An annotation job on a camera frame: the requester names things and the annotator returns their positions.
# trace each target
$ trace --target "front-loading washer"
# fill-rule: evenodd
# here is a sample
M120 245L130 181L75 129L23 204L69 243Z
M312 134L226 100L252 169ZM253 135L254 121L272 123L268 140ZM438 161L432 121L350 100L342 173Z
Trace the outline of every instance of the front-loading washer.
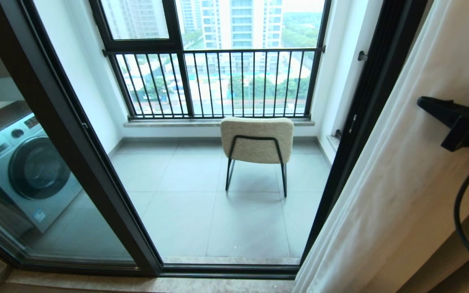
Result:
M0 131L0 187L40 232L82 190L34 114Z

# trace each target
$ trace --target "washer label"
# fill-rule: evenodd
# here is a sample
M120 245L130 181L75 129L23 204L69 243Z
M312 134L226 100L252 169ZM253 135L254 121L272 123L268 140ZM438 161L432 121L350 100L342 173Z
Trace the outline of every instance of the washer label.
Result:
M45 217L46 217L46 214L43 212L43 210L41 210L40 208L35 210L34 219L36 219L39 223L43 221Z

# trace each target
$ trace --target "metal railing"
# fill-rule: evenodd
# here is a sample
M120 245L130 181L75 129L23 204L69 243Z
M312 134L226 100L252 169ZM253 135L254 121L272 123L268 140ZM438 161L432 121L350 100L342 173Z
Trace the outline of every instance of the metal railing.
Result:
M320 48L105 52L129 119L309 117Z

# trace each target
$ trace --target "washing machine door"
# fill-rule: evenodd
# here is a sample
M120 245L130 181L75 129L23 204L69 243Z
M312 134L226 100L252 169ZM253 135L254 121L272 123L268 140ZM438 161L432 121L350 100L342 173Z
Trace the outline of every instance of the washing machine door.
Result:
M70 177L70 169L48 137L23 141L12 155L8 176L23 197L39 200L58 193Z

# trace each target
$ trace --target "chair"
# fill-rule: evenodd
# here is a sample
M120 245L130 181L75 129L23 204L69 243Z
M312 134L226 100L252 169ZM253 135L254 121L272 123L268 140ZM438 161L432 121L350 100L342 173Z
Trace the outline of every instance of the chair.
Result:
M287 197L287 162L291 157L294 131L291 119L227 117L222 120L220 131L224 153L229 158L226 191L236 160L281 164L283 193Z

